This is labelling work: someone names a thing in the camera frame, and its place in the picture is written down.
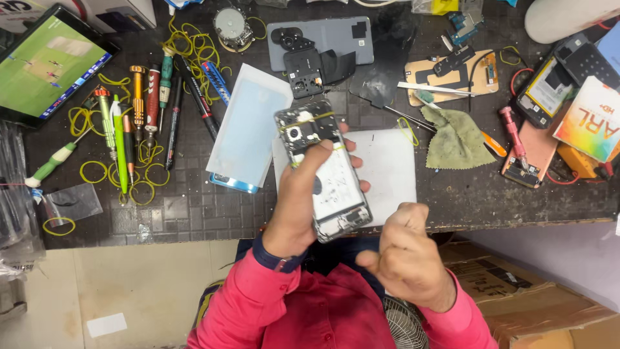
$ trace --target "blue tool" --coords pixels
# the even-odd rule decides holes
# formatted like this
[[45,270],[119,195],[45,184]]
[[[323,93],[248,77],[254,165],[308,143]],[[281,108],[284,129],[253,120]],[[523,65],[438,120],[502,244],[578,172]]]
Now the blue tool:
[[482,14],[474,14],[474,16],[472,16],[468,13],[452,13],[448,19],[454,24],[454,28],[456,29],[455,34],[450,34],[448,31],[450,40],[452,40],[452,43],[455,45],[461,45],[467,39],[478,33],[478,24],[484,23]]
[[211,84],[215,88],[215,91],[218,92],[219,96],[222,97],[222,101],[224,101],[225,105],[228,106],[228,103],[231,100],[231,93],[228,92],[226,88],[226,83],[224,82],[224,78],[219,73],[218,67],[213,64],[213,62],[206,61],[201,65],[202,70],[205,72],[206,77],[211,81]]

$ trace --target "colorful book cover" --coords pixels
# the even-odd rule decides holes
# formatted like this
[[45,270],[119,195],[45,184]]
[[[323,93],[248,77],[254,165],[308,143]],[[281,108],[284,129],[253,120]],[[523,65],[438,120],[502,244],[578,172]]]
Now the colorful book cover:
[[589,76],[553,137],[607,162],[620,140],[620,94]]

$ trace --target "fist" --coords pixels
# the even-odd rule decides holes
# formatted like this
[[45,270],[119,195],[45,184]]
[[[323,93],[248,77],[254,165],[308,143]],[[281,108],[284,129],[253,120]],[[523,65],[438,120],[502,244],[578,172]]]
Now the fist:
[[456,300],[456,286],[427,237],[428,206],[403,202],[383,226],[379,253],[362,251],[356,263],[375,275],[392,295],[446,312]]

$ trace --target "cleaning cloth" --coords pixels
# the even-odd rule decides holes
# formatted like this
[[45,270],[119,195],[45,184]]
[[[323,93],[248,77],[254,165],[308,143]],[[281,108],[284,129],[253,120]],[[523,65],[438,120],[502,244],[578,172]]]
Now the cleaning cloth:
[[437,129],[428,146],[428,168],[464,170],[495,161],[484,147],[480,129],[466,112],[425,106],[422,114]]

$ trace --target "fan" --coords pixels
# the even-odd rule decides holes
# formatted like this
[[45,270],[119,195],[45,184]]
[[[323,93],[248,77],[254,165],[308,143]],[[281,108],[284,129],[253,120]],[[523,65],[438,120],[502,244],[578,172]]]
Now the fan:
[[383,311],[396,348],[428,349],[428,338],[422,329],[422,322],[406,302],[386,295]]

